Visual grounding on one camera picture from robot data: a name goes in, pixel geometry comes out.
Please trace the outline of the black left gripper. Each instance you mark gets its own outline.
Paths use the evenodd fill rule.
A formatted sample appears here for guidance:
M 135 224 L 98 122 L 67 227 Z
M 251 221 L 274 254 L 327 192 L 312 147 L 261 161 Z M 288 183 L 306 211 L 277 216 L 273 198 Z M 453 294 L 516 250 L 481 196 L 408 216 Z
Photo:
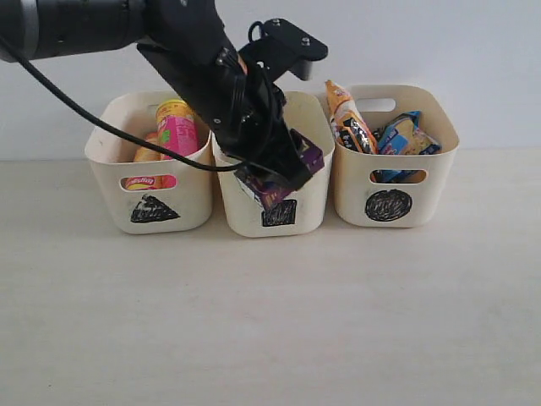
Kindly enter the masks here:
M 256 165 L 255 196 L 288 197 L 311 179 L 305 139 L 283 119 L 283 93 L 262 63 L 241 57 L 223 25 L 147 25 L 137 48 L 224 152 Z

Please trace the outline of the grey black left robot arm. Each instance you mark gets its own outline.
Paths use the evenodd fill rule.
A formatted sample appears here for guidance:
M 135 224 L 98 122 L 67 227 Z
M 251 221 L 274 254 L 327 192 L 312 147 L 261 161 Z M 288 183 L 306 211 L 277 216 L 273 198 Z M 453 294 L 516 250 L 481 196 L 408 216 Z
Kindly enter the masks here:
M 301 189 L 312 176 L 301 137 L 283 118 L 276 80 L 309 77 L 327 47 L 281 18 L 257 21 L 259 38 L 237 49 L 212 1 L 4 1 L 1 58 L 20 64 L 80 117 L 110 134 L 137 138 L 101 121 L 59 90 L 35 61 L 135 45 L 209 126 L 235 169 Z

